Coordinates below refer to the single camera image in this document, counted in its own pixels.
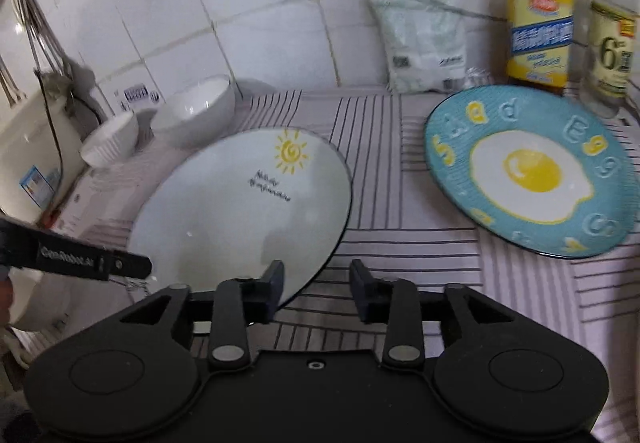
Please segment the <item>person's hand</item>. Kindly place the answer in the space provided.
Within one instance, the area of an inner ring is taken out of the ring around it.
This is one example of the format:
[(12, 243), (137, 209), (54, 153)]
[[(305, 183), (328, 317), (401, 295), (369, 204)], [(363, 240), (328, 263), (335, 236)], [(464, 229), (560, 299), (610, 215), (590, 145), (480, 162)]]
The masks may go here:
[(1, 269), (0, 281), (0, 325), (2, 327), (9, 324), (11, 319), (10, 308), (14, 301), (14, 290), (9, 271)]

